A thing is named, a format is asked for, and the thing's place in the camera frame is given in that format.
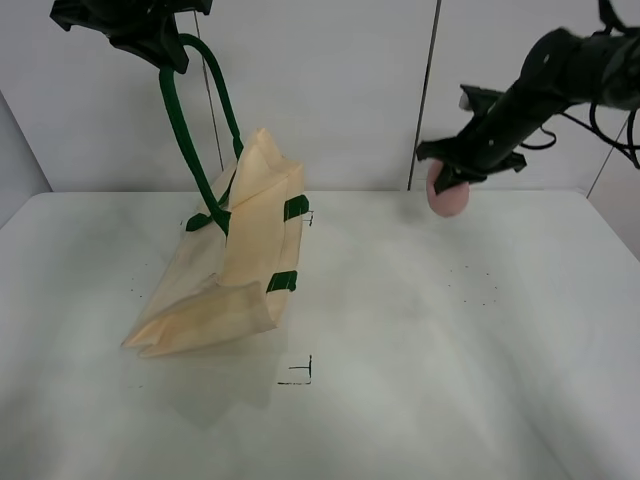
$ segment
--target green bag handle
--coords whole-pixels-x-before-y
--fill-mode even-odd
[[[236,123],[235,116],[233,115],[231,101],[229,100],[229,92],[227,91],[227,87],[224,83],[220,65],[218,65],[218,61],[213,55],[213,52],[211,52],[209,47],[207,47],[199,38],[189,35],[188,33],[183,33],[180,34],[180,41],[185,46],[195,48],[198,53],[202,55],[205,63],[211,71],[211,75],[213,76],[213,80],[218,90],[218,95],[220,96],[224,116],[227,119],[229,130],[231,130],[231,135],[233,137],[233,150],[237,160],[240,158],[240,154],[242,153],[244,146],[240,140],[240,130],[238,129],[238,124]],[[210,216],[199,213],[190,218],[187,222],[187,231],[193,232],[214,221],[222,229],[225,235],[229,235],[231,213],[224,210],[222,206],[225,205],[229,199],[229,192],[231,191],[231,184],[235,178],[235,173],[231,182],[229,182],[227,190],[220,198],[220,201],[216,200],[213,192],[211,191],[211,187],[209,186],[204,170],[202,169],[198,153],[193,145],[193,140],[189,134],[189,128],[187,127],[187,123],[185,122],[184,115],[182,113],[182,107],[180,106],[180,100],[176,91],[174,73],[174,70],[169,66],[164,66],[160,69],[160,89],[162,90],[162,98],[164,99],[164,105],[167,109],[167,114],[171,121],[171,127],[173,128],[173,133],[178,141],[180,151],[182,152],[182,155],[189,166],[189,170],[191,170],[193,178],[198,185],[198,190],[202,195],[204,203],[211,213]]]

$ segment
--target fabric bag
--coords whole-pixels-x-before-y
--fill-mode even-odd
[[[302,215],[309,211],[302,164],[282,156],[265,129],[243,146],[213,54],[196,37],[181,35],[181,40],[203,55],[213,74],[238,163],[209,186],[182,115],[173,71],[161,69],[167,112],[203,202],[122,344],[146,346],[141,357],[194,350],[276,328],[296,288]]]

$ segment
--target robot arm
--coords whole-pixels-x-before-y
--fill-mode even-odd
[[[640,29],[625,27],[609,0],[600,0],[600,16],[606,29],[591,37],[558,29],[540,39],[520,78],[505,93],[462,87],[464,103],[473,112],[471,121],[456,137],[422,142],[416,150],[418,161],[432,157],[445,164],[434,185],[436,193],[464,182],[483,182],[505,170],[522,170],[525,158],[513,150],[553,115],[581,103],[592,104],[592,126],[586,127],[612,146],[628,148],[623,153],[640,168],[631,139],[629,145],[616,144],[595,124],[595,108],[606,105],[632,112],[632,132],[640,108]],[[622,35],[611,36],[613,29]]]
[[[174,15],[208,15],[213,0],[56,0],[51,18],[66,31],[73,25],[104,33],[115,48],[160,68],[185,73],[189,64]]]

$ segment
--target pink sponge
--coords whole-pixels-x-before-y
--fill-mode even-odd
[[[461,213],[469,203],[469,184],[463,183],[436,195],[433,184],[442,170],[442,162],[435,160],[427,174],[427,200],[429,206],[441,217],[453,217]]]

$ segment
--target cable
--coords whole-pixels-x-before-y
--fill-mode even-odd
[[[640,150],[640,146],[633,144],[633,123],[635,121],[636,112],[631,112],[629,114],[629,119],[627,120],[627,140],[629,141],[629,145],[625,145],[624,143],[616,142],[616,141],[612,140],[610,137],[607,137],[604,133],[602,133],[602,131],[598,127],[597,123],[595,124],[595,126],[597,127],[597,130],[596,130],[596,128],[591,127],[587,123],[585,123],[582,120],[574,117],[573,115],[569,115],[566,112],[562,112],[560,115],[562,115],[564,118],[566,118],[568,120],[571,120],[572,122],[576,123],[577,125],[580,125],[585,130],[589,130],[595,136],[597,136],[602,141],[604,141],[605,143],[607,143],[608,145],[613,147],[615,150],[620,152],[622,155],[624,155],[631,163],[633,163],[633,165],[637,169],[640,169],[640,164],[638,162],[637,154],[636,154],[636,151]]]
[[[633,145],[633,124],[636,121],[636,113],[637,110],[631,112],[629,114],[629,117],[627,118],[627,142],[629,143],[629,145]],[[638,163],[638,155],[636,154],[636,148],[630,148],[629,152],[631,154],[631,158],[629,160],[631,160],[631,163],[633,163],[633,166],[636,167],[636,169],[640,170],[640,163]]]
[[[544,133],[546,136],[551,137],[552,140],[548,143],[544,143],[542,145],[528,145],[526,143],[521,143],[520,147],[526,149],[526,150],[546,150],[547,148],[551,148],[553,147],[556,143],[558,143],[558,136],[553,133],[550,132],[549,130],[546,130],[544,127],[540,127],[540,131],[542,133]]]
[[[622,125],[622,127],[620,128],[620,131],[618,132],[618,135],[616,135],[616,138],[620,138],[620,135],[622,135],[622,131],[626,128],[626,126],[627,126],[627,122],[624,122],[624,125]],[[613,154],[614,150],[615,150],[615,148],[613,148],[613,147],[611,147],[609,149],[609,153],[607,154],[607,158],[604,159],[604,163],[600,167],[600,170],[598,171],[598,174],[596,175],[596,178],[593,181],[593,183],[591,184],[591,188],[589,189],[589,192],[587,193],[587,199],[589,199],[591,197],[591,194],[593,193],[593,189],[596,188],[596,185],[598,184],[598,180],[600,180],[600,175],[602,175],[602,172],[604,172],[604,169],[607,166],[607,163],[609,162],[609,159],[611,158],[611,155]]]
[[[200,24],[198,23],[198,12],[193,11],[193,19],[196,24],[196,34],[200,37]],[[220,159],[220,170],[224,172],[224,162],[222,161],[222,150],[220,150],[220,138],[218,137],[218,122],[216,122],[216,114],[213,110],[213,100],[211,98],[211,87],[209,86],[209,70],[207,70],[204,57],[202,57],[202,71],[204,72],[204,86],[207,89],[207,96],[209,97],[209,108],[211,110],[211,119],[213,120],[213,132],[216,135],[216,145],[218,146],[218,158]]]

